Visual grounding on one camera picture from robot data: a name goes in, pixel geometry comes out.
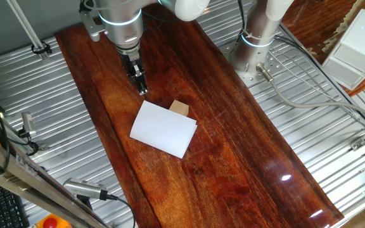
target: cardboard piece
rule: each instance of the cardboard piece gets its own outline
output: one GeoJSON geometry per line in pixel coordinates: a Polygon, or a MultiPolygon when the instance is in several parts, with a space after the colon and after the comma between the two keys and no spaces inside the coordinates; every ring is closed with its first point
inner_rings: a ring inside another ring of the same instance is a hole
{"type": "Polygon", "coordinates": [[[174,100],[169,110],[186,117],[188,116],[189,106],[178,100],[174,100]]]}

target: metal grating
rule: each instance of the metal grating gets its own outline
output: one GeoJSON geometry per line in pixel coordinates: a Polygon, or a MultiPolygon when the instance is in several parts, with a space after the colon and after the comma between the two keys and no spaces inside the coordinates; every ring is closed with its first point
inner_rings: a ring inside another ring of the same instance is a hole
{"type": "MultiPolygon", "coordinates": [[[[59,183],[75,177],[100,182],[124,199],[124,194],[84,102],[65,63],[56,39],[46,41],[53,50],[42,62],[29,48],[0,57],[0,105],[7,121],[22,127],[21,112],[30,111],[38,129],[35,142],[49,150],[32,159],[46,168],[59,183]]],[[[119,201],[91,201],[105,222],[132,227],[132,213],[119,201]]],[[[49,212],[23,201],[29,222],[34,224],[49,212]]]]}
{"type": "MultiPolygon", "coordinates": [[[[247,11],[252,1],[244,0],[243,4],[247,11]]],[[[232,47],[226,43],[235,40],[241,27],[237,2],[211,0],[198,22],[224,52],[227,46],[232,47]]],[[[69,177],[100,182],[113,194],[123,196],[56,40],[46,42],[53,54],[44,63],[29,48],[0,56],[0,104],[6,109],[6,119],[18,129],[22,124],[20,113],[32,113],[39,129],[34,139],[49,145],[49,151],[38,153],[33,159],[58,182],[69,177]]],[[[298,103],[331,99],[298,79],[301,78],[336,100],[350,99],[297,50],[278,42],[273,47],[271,53],[297,75],[272,60],[274,67],[279,66],[274,69],[277,86],[287,98],[298,103]]],[[[261,77],[253,79],[249,90],[346,218],[364,208],[365,155],[354,153],[349,146],[365,134],[365,126],[355,120],[356,115],[337,107],[302,110],[286,106],[261,77]]],[[[132,214],[120,202],[96,200],[92,206],[106,222],[132,226],[132,214]]],[[[30,223],[48,214],[30,202],[24,201],[23,207],[30,223]]]]}

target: white paper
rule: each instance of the white paper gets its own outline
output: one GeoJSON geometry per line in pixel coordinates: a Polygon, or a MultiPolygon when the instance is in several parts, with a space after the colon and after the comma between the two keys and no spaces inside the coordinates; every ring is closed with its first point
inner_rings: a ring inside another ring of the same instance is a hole
{"type": "Polygon", "coordinates": [[[196,129],[196,120],[143,101],[131,138],[183,158],[196,129]]]}

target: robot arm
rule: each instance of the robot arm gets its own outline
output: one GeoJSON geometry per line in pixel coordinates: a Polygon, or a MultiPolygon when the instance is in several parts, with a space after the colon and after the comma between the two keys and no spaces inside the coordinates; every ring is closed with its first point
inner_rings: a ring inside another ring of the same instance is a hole
{"type": "Polygon", "coordinates": [[[184,21],[198,18],[210,0],[91,0],[80,4],[80,16],[91,39],[99,41],[99,33],[104,32],[120,54],[124,70],[140,95],[148,92],[146,73],[140,56],[140,38],[143,35],[141,8],[160,3],[184,21]],[[96,25],[89,11],[98,10],[102,25],[96,25]]]}

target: wooden board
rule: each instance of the wooden board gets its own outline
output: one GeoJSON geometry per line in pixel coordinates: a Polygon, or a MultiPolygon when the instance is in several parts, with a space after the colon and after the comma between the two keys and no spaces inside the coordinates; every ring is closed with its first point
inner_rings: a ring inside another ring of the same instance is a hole
{"type": "MultiPolygon", "coordinates": [[[[323,63],[361,9],[365,0],[294,0],[283,23],[323,63]]],[[[345,88],[349,96],[363,90],[365,79],[353,91],[345,88]]]]}
{"type": "Polygon", "coordinates": [[[196,22],[145,32],[145,96],[106,37],[92,42],[80,25],[56,38],[139,227],[322,228],[343,218],[196,22]],[[143,100],[175,99],[198,124],[183,159],[129,137],[143,100]]]}

